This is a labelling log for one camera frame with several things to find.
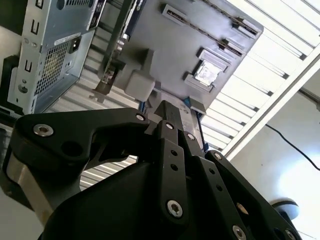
corrugated metal surface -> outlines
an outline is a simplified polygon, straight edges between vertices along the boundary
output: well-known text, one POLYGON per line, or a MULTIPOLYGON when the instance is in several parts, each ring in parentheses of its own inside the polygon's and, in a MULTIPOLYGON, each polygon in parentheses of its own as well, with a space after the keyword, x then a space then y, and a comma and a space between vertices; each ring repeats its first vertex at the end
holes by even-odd
POLYGON ((204 139, 224 155, 320 53, 316 1, 228 1, 263 24, 264 32, 202 119, 204 139))

black cable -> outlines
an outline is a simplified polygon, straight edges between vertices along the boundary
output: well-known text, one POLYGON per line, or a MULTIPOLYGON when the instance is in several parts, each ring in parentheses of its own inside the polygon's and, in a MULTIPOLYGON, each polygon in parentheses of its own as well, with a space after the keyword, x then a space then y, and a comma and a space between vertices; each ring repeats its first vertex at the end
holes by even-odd
POLYGON ((289 144, 291 147, 293 147, 295 150, 297 150, 302 156, 304 156, 304 157, 314 166, 315 169, 317 169, 318 171, 320 171, 320 168, 317 167, 317 165, 316 165, 303 151, 301 151, 299 148, 297 148, 295 145, 293 145, 291 142, 289 142, 289 141, 285 138, 285 136, 282 135, 281 132, 279 132, 277 129, 273 128, 272 126, 270 126, 270 125, 268 125, 268 124, 266 124, 266 126, 267 126, 268 128, 270 128, 271 130, 275 131, 277 134, 279 134, 280 137, 281 137, 287 144, 289 144))
POLYGON ((205 137, 204 137, 204 132, 202 131, 202 126, 201 126, 201 121, 200 121, 200 113, 199 112, 195 112, 195 114, 196 114, 196 119, 198 121, 199 131, 200 131, 202 145, 203 145, 203 149, 204 149, 206 141, 205 141, 205 137))

